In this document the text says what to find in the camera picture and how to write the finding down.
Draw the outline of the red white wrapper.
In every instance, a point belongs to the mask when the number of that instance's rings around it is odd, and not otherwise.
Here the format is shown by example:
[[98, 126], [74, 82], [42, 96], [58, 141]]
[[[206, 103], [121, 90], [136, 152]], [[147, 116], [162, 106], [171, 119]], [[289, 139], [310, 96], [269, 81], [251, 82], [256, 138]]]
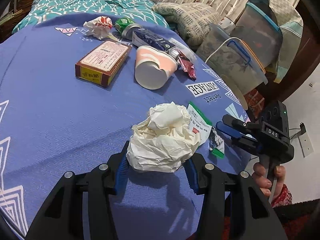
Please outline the red white wrapper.
[[112, 20], [107, 16], [99, 16], [91, 21], [85, 22], [83, 27], [87, 29], [86, 35], [93, 36], [99, 40], [108, 37], [112, 30]]

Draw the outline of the red foil snack wrapper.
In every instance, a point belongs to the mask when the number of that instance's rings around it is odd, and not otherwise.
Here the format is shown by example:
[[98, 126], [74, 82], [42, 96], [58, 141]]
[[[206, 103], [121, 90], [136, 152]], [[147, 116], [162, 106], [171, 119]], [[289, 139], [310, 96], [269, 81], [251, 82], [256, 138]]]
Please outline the red foil snack wrapper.
[[178, 52], [177, 62], [192, 80], [196, 80], [194, 64], [181, 51]]

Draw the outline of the teal patterned bed quilt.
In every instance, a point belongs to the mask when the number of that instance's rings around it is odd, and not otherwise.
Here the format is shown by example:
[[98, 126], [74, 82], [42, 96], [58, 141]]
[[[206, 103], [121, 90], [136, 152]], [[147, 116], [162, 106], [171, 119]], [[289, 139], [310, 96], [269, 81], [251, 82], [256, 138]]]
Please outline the teal patterned bed quilt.
[[31, 10], [12, 30], [12, 34], [28, 25], [36, 25], [65, 14], [87, 12], [142, 20], [168, 28], [163, 16], [152, 10], [150, 0], [34, 0]]

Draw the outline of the blue patterned blanket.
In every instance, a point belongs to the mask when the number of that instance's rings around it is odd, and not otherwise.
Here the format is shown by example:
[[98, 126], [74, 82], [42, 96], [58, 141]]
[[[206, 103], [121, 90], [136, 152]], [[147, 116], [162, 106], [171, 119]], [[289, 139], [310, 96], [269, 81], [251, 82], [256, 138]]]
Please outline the blue patterned blanket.
[[[158, 90], [136, 83], [133, 47], [107, 88], [75, 77], [75, 64], [101, 41], [85, 35], [96, 14], [29, 25], [1, 43], [1, 213], [23, 236], [67, 171], [91, 171], [121, 151], [150, 107], [191, 101], [215, 125], [225, 114], [248, 120], [230, 89], [197, 58], [196, 81], [176, 71]], [[184, 169], [138, 173], [111, 196], [119, 239], [186, 239], [196, 231], [203, 196]]]

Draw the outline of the white wall socket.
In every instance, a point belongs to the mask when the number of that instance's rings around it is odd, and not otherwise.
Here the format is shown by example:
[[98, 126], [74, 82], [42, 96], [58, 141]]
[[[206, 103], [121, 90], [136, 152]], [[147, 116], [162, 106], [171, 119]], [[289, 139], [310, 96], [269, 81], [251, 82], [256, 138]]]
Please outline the white wall socket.
[[303, 122], [300, 123], [300, 132], [299, 132], [298, 139], [299, 139], [299, 143], [300, 143], [304, 158], [314, 152], [312, 142], [309, 138], [309, 135], [306, 131], [306, 127]]

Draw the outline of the green soda can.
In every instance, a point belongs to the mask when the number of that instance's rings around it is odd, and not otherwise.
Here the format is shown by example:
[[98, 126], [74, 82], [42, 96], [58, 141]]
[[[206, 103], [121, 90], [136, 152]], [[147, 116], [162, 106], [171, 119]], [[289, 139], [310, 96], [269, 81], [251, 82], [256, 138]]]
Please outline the green soda can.
[[133, 31], [142, 28], [142, 26], [133, 20], [122, 17], [115, 21], [115, 29], [120, 33], [122, 38], [132, 40]]

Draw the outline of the black tracker box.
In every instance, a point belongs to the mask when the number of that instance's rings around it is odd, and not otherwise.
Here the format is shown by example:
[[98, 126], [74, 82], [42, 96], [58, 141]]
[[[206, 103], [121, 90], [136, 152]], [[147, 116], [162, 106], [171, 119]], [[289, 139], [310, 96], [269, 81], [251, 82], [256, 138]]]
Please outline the black tracker box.
[[259, 121], [264, 121], [289, 136], [289, 121], [286, 106], [280, 101], [267, 105], [259, 115]]

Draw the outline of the brown yellow medicine box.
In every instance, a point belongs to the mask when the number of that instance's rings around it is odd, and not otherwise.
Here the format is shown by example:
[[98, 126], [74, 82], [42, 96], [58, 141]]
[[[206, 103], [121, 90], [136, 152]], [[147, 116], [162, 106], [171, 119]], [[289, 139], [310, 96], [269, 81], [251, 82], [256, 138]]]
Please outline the brown yellow medicine box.
[[108, 87], [127, 59], [131, 46], [106, 40], [75, 64], [77, 78]]

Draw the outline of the large clear storage box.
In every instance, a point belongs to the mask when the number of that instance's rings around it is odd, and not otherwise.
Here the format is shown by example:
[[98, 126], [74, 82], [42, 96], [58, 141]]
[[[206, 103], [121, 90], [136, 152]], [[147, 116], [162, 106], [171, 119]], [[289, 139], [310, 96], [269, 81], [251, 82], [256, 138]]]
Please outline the large clear storage box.
[[218, 25], [209, 26], [210, 31], [196, 54], [218, 76], [230, 78], [242, 94], [268, 83], [263, 66], [244, 41], [230, 37]]

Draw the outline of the green white sachet packet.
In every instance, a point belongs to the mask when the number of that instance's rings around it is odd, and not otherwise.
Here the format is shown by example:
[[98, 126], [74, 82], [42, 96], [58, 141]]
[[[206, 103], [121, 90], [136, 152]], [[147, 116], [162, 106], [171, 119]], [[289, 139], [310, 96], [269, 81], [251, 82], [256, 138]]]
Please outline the green white sachet packet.
[[204, 113], [193, 102], [189, 102], [187, 111], [191, 116], [189, 129], [200, 136], [200, 144], [202, 146], [208, 143], [209, 153], [223, 158], [225, 156], [224, 140], [218, 135], [212, 122], [204, 115]]

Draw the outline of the upper teal-lid storage box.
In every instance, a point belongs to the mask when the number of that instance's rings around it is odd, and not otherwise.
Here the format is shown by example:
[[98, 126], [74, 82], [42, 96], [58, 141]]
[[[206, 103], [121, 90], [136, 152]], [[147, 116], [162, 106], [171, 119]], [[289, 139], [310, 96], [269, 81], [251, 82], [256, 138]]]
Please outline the upper teal-lid storage box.
[[244, 41], [264, 68], [276, 60], [283, 42], [280, 28], [251, 2], [245, 5], [230, 35]]

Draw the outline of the white paper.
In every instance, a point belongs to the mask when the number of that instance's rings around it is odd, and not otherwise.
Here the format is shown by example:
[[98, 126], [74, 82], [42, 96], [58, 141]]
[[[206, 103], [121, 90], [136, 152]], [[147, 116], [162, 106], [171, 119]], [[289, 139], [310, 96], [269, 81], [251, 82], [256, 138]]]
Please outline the white paper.
[[174, 102], [151, 107], [148, 117], [132, 126], [126, 158], [138, 172], [174, 173], [200, 145], [199, 134], [189, 129], [191, 115]]

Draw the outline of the beige plastic trash bin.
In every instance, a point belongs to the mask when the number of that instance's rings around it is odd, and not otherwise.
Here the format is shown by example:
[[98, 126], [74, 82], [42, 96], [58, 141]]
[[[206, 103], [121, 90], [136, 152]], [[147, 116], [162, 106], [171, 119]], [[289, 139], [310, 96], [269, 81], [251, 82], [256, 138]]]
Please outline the beige plastic trash bin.
[[245, 100], [245, 97], [243, 96], [242, 92], [239, 90], [239, 88], [236, 86], [236, 84], [227, 76], [221, 75], [221, 78], [225, 82], [225, 84], [231, 89], [232, 93], [235, 95], [235, 97], [238, 99], [240, 104], [242, 105], [244, 110], [248, 110], [248, 105]]

